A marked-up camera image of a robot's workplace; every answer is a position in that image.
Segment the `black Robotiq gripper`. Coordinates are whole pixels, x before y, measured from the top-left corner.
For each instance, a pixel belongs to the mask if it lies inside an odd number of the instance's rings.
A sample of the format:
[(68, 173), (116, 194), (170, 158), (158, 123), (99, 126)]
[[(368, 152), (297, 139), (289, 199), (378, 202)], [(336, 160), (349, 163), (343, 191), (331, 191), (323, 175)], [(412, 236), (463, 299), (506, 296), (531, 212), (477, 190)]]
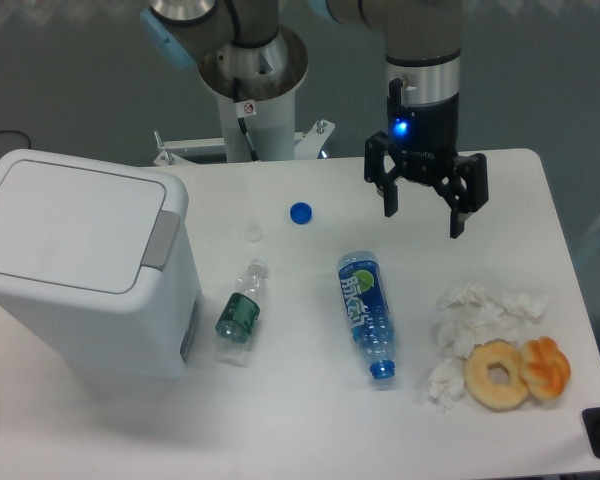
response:
[(388, 135), (365, 141), (364, 179), (383, 198), (384, 215), (398, 211), (400, 177), (434, 187), (450, 208), (450, 237), (457, 239), (466, 220), (489, 200), (487, 158), (457, 154), (459, 96), (411, 104), (400, 78), (388, 84)]

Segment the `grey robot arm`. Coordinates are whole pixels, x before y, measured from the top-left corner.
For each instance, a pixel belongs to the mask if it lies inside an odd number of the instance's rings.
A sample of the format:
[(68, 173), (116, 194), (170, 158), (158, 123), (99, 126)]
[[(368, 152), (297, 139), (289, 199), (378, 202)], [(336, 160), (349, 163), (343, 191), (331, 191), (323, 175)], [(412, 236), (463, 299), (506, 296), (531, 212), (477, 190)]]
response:
[[(364, 177), (398, 208), (399, 179), (433, 188), (450, 209), (450, 234), (489, 198), (484, 155), (457, 152), (461, 14), (458, 1), (315, 1), (318, 15), (381, 33), (385, 130), (367, 139)], [(275, 1), (151, 1), (140, 15), (172, 65), (195, 67), (216, 97), (231, 162), (305, 156), (295, 140), (295, 93), (308, 70), (301, 38)]]

